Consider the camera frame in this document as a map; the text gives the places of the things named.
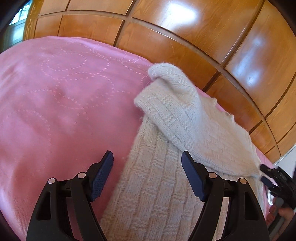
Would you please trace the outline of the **person's right hand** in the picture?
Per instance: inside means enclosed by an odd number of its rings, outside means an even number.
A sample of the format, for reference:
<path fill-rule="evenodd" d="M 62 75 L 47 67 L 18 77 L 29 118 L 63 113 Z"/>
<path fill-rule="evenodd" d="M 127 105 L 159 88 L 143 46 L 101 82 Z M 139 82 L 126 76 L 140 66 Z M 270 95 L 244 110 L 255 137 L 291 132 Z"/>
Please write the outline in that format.
<path fill-rule="evenodd" d="M 270 225 L 275 219 L 275 211 L 277 210 L 275 205 L 272 205 L 269 209 L 269 213 L 266 216 L 266 224 Z M 291 222 L 295 212 L 290 207 L 279 208 L 278 214 L 285 219 L 284 223 L 280 227 L 280 232 L 283 232 L 289 223 Z"/>

